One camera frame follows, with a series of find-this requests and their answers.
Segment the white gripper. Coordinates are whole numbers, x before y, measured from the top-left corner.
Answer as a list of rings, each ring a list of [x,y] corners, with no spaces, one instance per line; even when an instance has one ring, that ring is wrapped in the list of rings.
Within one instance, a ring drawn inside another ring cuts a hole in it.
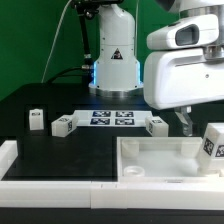
[[[152,53],[144,65],[144,99],[155,109],[177,107],[185,136],[193,135],[189,105],[224,99],[224,60],[208,60],[203,52],[218,37],[214,14],[184,18],[147,36]]]

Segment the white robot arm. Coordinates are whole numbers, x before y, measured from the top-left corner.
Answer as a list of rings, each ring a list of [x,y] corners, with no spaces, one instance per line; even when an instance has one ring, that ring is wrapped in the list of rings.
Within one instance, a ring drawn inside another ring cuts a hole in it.
[[[80,22],[100,17],[100,56],[91,60],[89,89],[108,97],[141,92],[157,110],[172,108],[183,133],[193,134],[191,106],[224,99],[224,0],[155,0],[179,19],[147,36],[152,51],[143,65],[134,54],[133,17],[119,7],[124,0],[72,0]]]

